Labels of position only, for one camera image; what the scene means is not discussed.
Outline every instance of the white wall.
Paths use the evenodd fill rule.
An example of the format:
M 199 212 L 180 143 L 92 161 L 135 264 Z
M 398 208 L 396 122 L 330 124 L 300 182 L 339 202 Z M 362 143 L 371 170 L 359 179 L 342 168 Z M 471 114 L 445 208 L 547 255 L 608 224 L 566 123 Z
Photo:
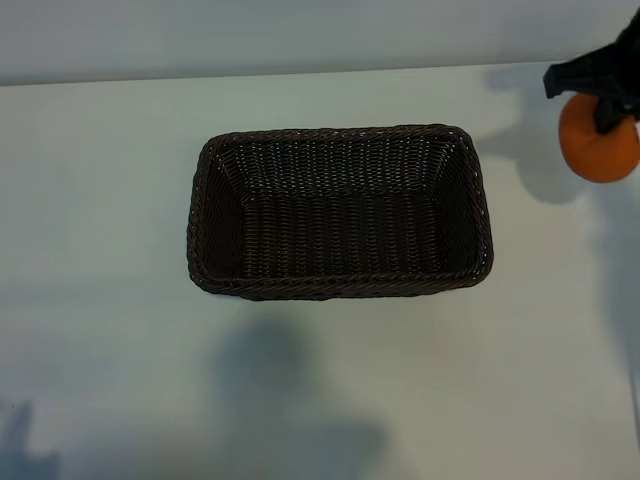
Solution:
M 0 84 L 551 60 L 635 0 L 3 0 Z

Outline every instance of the wicker basket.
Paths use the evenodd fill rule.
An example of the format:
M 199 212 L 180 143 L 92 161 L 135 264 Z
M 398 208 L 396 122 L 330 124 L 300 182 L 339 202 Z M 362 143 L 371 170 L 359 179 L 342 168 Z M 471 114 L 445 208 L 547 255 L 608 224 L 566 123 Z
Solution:
M 211 139 L 193 179 L 191 279 L 252 300 L 470 287 L 493 248 L 478 158 L 445 125 Z

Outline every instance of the rectangular basket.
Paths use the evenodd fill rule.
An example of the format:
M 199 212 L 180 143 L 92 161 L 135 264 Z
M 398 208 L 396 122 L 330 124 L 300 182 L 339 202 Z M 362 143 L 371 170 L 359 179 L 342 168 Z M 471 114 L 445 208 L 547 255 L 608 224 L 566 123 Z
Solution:
M 213 138 L 193 179 L 187 258 L 203 290 L 252 300 L 476 285 L 493 247 L 471 139 L 446 125 Z

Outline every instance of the orange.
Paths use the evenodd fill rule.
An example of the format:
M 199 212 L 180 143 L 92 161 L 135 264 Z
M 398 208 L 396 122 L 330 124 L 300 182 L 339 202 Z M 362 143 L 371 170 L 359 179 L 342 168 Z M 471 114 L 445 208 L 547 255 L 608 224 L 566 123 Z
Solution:
M 560 115 L 560 146 L 567 164 L 587 180 L 608 183 L 629 175 L 640 160 L 635 117 L 626 117 L 605 135 L 596 131 L 598 98 L 577 94 Z

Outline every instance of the white tabletop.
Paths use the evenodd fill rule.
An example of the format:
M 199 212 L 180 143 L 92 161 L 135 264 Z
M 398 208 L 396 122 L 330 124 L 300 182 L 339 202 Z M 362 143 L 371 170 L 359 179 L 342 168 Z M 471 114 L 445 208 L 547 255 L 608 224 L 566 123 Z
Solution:
M 544 68 L 0 88 L 2 480 L 638 478 L 640 183 L 568 171 Z M 191 283 L 210 137 L 411 123 L 476 142 L 484 283 L 319 303 Z

